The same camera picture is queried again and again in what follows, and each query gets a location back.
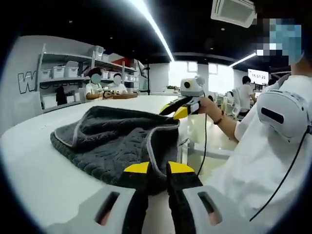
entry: table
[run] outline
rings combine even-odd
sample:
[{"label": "table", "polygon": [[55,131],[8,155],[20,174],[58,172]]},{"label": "table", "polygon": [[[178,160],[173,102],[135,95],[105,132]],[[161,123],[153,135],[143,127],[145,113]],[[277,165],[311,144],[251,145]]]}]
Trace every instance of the table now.
[{"label": "table", "polygon": [[[1,138],[2,161],[9,182],[30,216],[42,227],[66,222],[77,215],[79,204],[105,186],[53,148],[50,143],[53,130],[79,120],[92,106],[158,113],[174,99],[174,96],[138,96],[89,102],[37,116],[6,131]],[[187,132],[184,121],[187,119],[181,121],[180,135]],[[166,192],[149,199],[142,233],[174,233]]]}]

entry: ceiling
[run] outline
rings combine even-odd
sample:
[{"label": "ceiling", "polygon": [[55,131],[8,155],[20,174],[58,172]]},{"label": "ceiling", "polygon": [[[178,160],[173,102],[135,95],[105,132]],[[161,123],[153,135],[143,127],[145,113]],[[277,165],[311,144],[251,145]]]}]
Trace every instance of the ceiling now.
[{"label": "ceiling", "polygon": [[[254,52],[256,26],[246,29],[210,19],[212,0],[145,1],[175,60],[229,65]],[[145,17],[128,0],[54,0],[34,5],[22,14],[20,33],[50,35],[100,45],[143,63],[168,62],[169,57]],[[281,56],[263,62],[258,57],[235,67],[279,71]]]}]

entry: storage rack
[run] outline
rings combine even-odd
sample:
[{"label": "storage rack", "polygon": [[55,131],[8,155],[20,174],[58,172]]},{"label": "storage rack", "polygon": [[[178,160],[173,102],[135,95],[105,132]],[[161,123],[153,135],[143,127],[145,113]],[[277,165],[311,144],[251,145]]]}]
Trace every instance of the storage rack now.
[{"label": "storage rack", "polygon": [[[122,65],[115,64],[112,62],[106,62],[95,59],[95,53],[93,52],[92,57],[84,56],[84,55],[75,55],[75,54],[68,54],[68,53],[53,53],[46,51],[45,44],[43,45],[42,52],[39,55],[38,65],[37,65],[37,74],[36,74],[36,83],[35,83],[35,91],[39,91],[40,84],[43,85],[51,85],[51,84],[65,84],[65,83],[77,83],[78,85],[82,85],[83,83],[88,83],[90,78],[81,77],[83,73],[83,67],[89,66],[91,68],[94,67],[101,67],[106,69],[111,69],[116,72],[121,72],[122,83],[133,82],[125,80],[125,75],[133,74],[137,70],[131,67],[126,67],[125,63],[123,62]],[[42,70],[42,64],[44,63],[67,63],[68,61],[76,61],[78,62],[78,76],[77,77],[64,77],[64,78],[54,78],[50,80],[41,80],[40,74]],[[111,79],[102,79],[101,82],[107,83],[112,82]],[[60,106],[55,106],[51,108],[47,108],[43,110],[44,113],[50,112],[53,110],[57,110],[63,107],[77,105],[80,104],[80,101],[76,101],[75,103],[68,103]]]}]

